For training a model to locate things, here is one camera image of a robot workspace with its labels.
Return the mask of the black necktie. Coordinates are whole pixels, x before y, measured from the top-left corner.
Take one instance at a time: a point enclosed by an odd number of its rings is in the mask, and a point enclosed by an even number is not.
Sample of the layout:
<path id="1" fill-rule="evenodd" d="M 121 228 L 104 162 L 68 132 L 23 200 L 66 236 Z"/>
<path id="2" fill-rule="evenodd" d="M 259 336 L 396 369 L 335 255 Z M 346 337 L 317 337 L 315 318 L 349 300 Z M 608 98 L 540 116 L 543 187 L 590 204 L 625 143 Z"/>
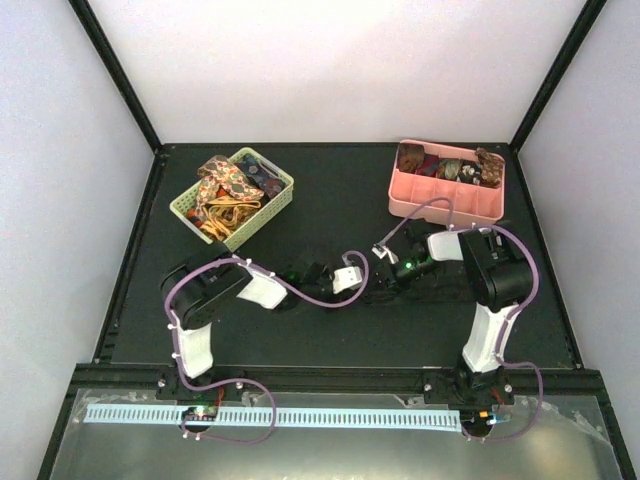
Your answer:
<path id="1" fill-rule="evenodd" d="M 401 305 L 474 302 L 470 288 L 463 283 L 415 282 L 404 287 L 376 287 L 361 297 L 367 305 Z"/>

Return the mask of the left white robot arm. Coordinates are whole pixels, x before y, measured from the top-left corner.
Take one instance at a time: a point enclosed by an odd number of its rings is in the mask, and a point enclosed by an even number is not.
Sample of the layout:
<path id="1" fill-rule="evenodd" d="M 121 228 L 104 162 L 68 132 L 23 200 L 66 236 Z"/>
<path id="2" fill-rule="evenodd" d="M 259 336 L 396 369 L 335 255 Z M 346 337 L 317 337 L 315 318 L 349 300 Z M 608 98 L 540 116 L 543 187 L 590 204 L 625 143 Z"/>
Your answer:
<path id="1" fill-rule="evenodd" d="M 351 250 L 344 266 L 321 276 L 320 291 L 309 282 L 285 280 L 250 259 L 223 251 L 198 266 L 191 258 L 161 284 L 163 308 L 171 332 L 173 358 L 181 372 L 179 386 L 193 399 L 207 397 L 215 376 L 211 346 L 214 312 L 233 298 L 274 310 L 289 295 L 326 309 L 354 303 L 364 293 L 370 268 L 365 256 Z"/>

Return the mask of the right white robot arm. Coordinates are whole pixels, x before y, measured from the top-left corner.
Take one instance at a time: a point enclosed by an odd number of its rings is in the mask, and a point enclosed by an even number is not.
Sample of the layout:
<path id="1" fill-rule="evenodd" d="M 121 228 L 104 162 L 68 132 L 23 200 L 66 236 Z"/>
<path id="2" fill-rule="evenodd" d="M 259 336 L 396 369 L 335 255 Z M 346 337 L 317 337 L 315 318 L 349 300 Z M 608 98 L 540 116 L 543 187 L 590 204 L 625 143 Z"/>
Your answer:
<path id="1" fill-rule="evenodd" d="M 479 402 L 491 390 L 488 374 L 507 365 L 504 350 L 517 316 L 537 295 L 531 253 L 497 224 L 441 228 L 422 220 L 398 224 L 373 253 L 368 304 L 475 303 L 454 388 L 461 400 Z"/>

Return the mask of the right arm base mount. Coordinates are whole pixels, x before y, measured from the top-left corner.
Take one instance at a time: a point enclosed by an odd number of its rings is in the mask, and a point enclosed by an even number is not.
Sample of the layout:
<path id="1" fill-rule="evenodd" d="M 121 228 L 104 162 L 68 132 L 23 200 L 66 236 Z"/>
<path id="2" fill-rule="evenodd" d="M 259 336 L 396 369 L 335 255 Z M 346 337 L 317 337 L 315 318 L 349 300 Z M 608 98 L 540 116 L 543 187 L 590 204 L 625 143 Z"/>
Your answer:
<path id="1" fill-rule="evenodd" d="M 431 369 L 423 373 L 421 382 L 426 403 L 477 409 L 514 403 L 502 368 L 488 373 L 472 373 L 466 367 Z"/>

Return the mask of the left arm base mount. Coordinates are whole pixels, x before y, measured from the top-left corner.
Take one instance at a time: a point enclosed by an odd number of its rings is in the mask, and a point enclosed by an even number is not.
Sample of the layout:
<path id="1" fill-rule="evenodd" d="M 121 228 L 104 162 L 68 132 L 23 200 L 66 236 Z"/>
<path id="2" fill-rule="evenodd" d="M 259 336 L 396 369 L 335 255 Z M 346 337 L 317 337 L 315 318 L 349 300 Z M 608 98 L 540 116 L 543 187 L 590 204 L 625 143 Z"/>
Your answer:
<path id="1" fill-rule="evenodd" d="M 239 401 L 244 388 L 238 388 L 237 382 L 243 383 L 246 371 L 232 367 L 213 367 L 195 379 L 187 378 L 187 382 L 197 390 L 187 388 L 182 382 L 175 366 L 165 366 L 157 370 L 156 398 L 158 400 L 174 400 L 178 403 L 204 402 L 214 403 L 222 396 L 223 400 Z M 202 390 L 202 387 L 222 380 L 233 379 L 230 384 Z"/>

